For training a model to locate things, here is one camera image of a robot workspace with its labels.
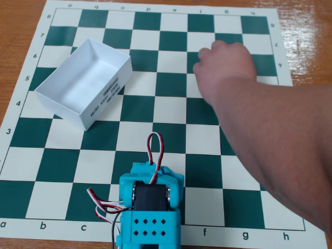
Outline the bare person hand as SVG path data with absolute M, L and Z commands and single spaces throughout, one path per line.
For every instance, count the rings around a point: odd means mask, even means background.
M 216 40 L 211 48 L 202 48 L 199 62 L 193 66 L 199 91 L 204 100 L 213 105 L 218 89 L 228 81 L 256 81 L 257 73 L 252 56 L 241 44 Z

